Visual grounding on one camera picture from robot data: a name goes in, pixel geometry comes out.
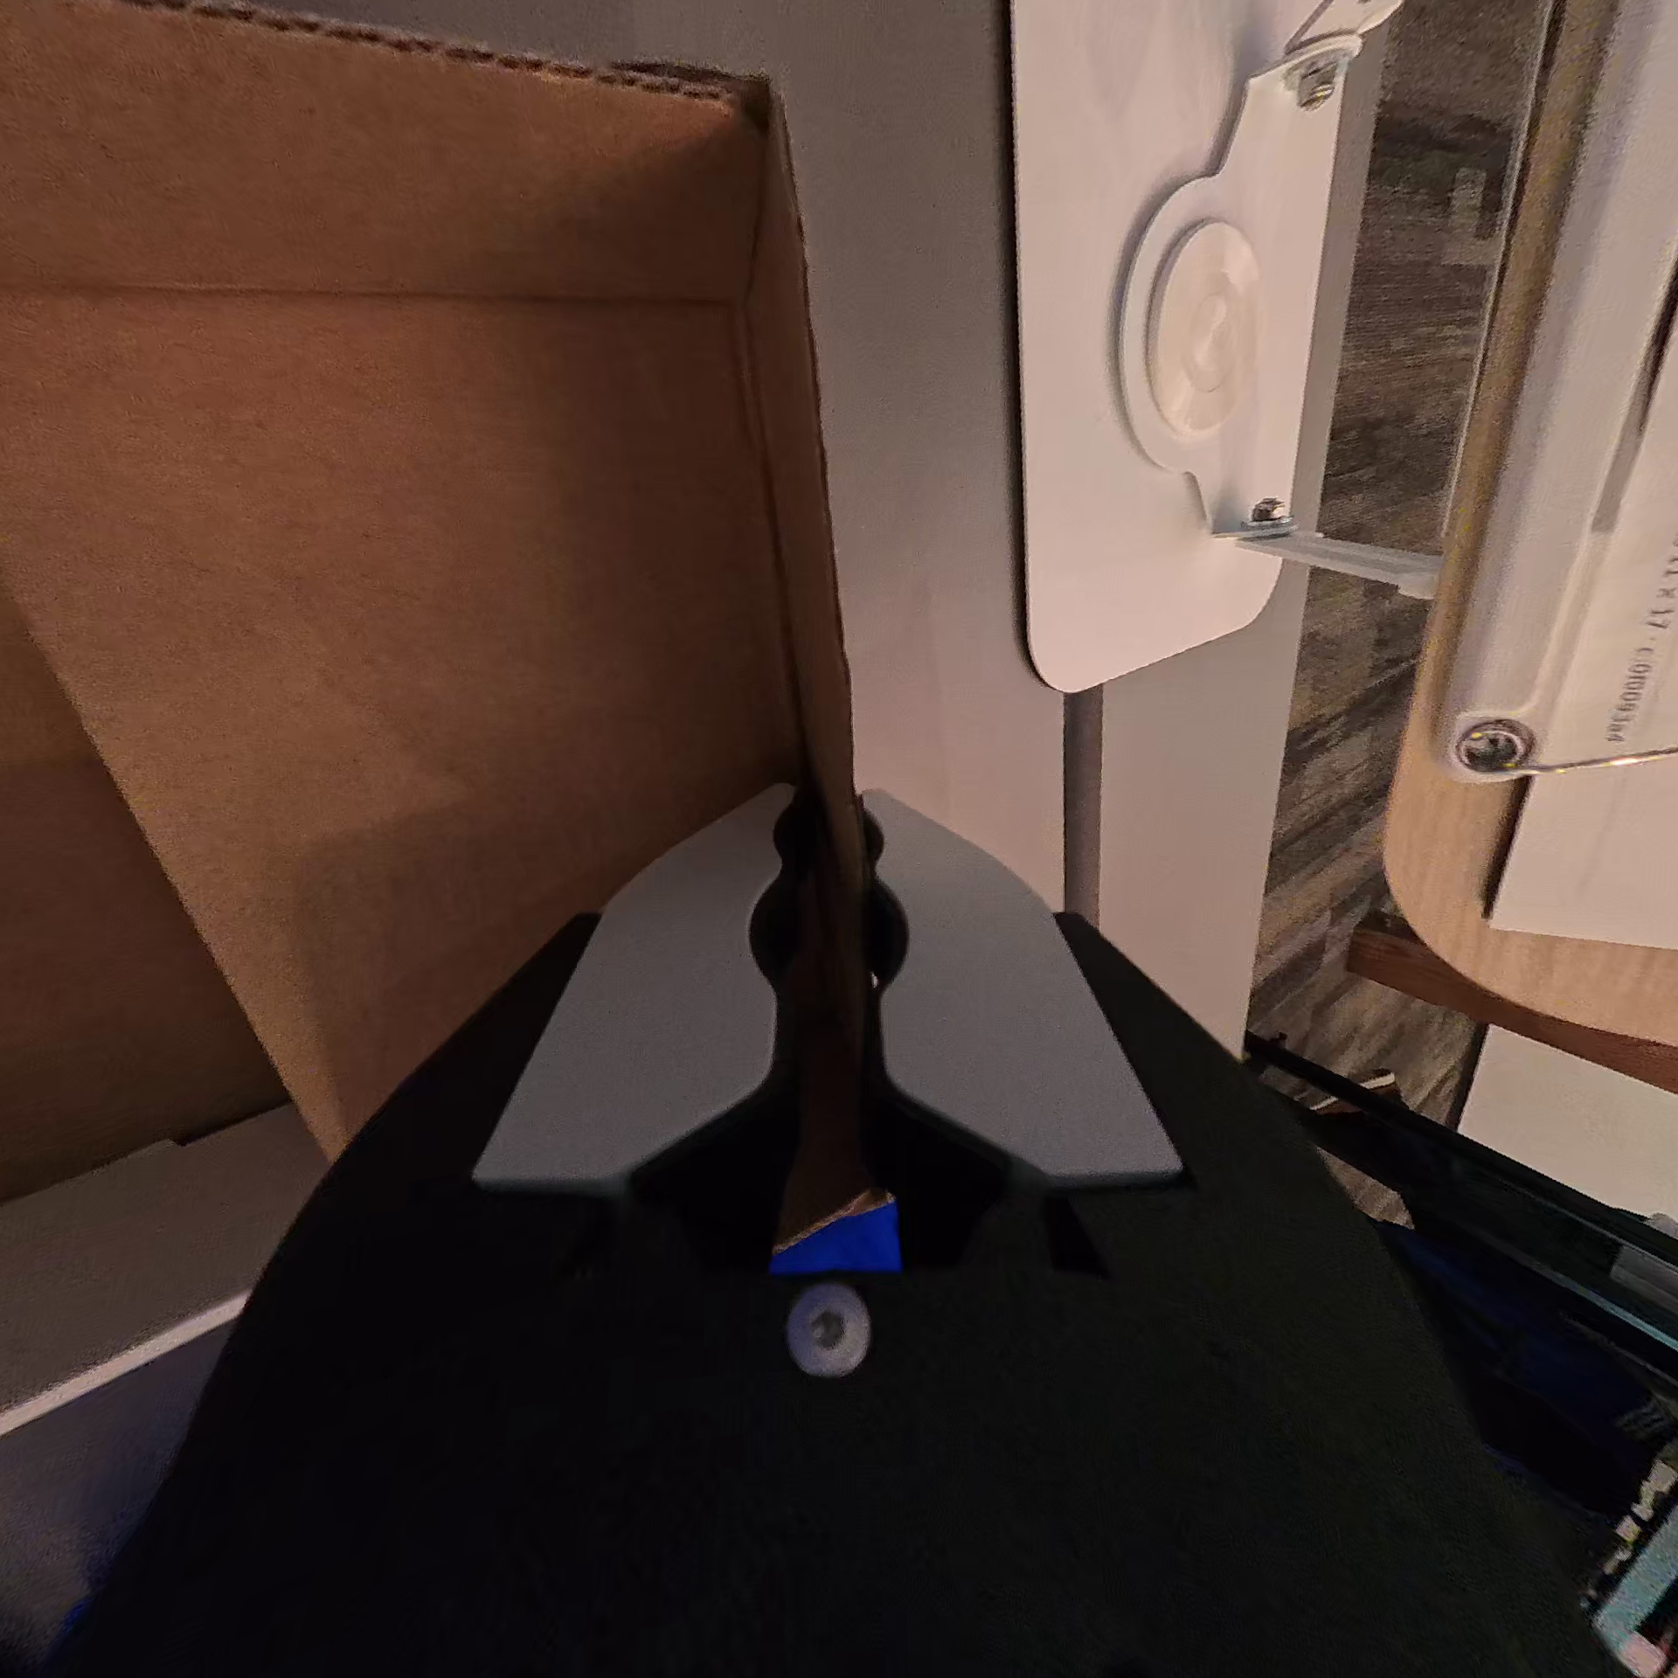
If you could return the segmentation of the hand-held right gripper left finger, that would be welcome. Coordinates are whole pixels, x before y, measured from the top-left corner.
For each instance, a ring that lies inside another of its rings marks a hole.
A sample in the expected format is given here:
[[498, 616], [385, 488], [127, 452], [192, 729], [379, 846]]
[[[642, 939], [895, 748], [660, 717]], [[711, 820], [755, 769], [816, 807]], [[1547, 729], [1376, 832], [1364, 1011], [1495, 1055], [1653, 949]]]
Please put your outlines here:
[[774, 783], [661, 852], [598, 914], [472, 1183], [615, 1192], [770, 1079], [779, 1004], [753, 923], [782, 877]]

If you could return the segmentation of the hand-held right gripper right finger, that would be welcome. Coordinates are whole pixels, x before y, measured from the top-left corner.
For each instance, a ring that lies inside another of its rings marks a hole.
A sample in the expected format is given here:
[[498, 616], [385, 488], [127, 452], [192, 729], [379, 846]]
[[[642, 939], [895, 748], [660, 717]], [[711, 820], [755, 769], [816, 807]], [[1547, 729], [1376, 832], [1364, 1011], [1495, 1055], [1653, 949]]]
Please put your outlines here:
[[894, 1092], [1056, 1188], [1179, 1180], [1182, 1160], [1046, 899], [886, 791], [863, 809], [901, 931], [878, 990]]

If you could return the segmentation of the blue plastic bin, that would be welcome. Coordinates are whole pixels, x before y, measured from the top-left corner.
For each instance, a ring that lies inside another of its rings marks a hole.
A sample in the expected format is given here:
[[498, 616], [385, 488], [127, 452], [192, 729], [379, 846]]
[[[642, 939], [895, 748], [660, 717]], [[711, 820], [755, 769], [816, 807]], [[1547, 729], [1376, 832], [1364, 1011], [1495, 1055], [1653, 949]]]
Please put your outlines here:
[[894, 1200], [857, 1204], [775, 1249], [772, 1275], [901, 1272], [906, 1269]]

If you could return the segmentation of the white cardboard box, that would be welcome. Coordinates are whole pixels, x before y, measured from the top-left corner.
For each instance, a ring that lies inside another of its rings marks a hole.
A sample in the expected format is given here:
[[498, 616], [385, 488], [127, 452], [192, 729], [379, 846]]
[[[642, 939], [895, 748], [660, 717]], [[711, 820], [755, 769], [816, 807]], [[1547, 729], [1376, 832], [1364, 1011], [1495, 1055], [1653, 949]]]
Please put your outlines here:
[[[936, 1665], [766, 1272], [869, 1012], [803, 236], [755, 78], [4, 4], [4, 592], [341, 1148], [52, 1673]], [[775, 788], [772, 1092], [476, 1186], [595, 914]]]

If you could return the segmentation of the printed instruction sheet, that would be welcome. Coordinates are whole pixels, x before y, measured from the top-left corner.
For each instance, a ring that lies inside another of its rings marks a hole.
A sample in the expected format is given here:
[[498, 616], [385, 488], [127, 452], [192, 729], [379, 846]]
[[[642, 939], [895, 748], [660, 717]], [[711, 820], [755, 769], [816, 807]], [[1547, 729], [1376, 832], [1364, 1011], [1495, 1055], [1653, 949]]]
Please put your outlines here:
[[1675, 4], [1616, 27], [1561, 255], [1520, 530], [1561, 601], [1493, 925], [1675, 949]]

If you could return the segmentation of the white sign stand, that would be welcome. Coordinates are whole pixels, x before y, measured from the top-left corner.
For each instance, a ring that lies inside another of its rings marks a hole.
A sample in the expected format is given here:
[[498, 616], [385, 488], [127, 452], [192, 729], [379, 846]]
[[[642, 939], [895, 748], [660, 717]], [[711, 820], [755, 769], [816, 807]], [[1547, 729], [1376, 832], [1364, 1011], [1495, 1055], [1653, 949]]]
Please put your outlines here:
[[[1245, 627], [1299, 513], [1349, 69], [1401, 4], [1013, 4], [1028, 643], [1062, 690]], [[1675, 759], [1675, 4], [1527, 140], [1461, 780]]]

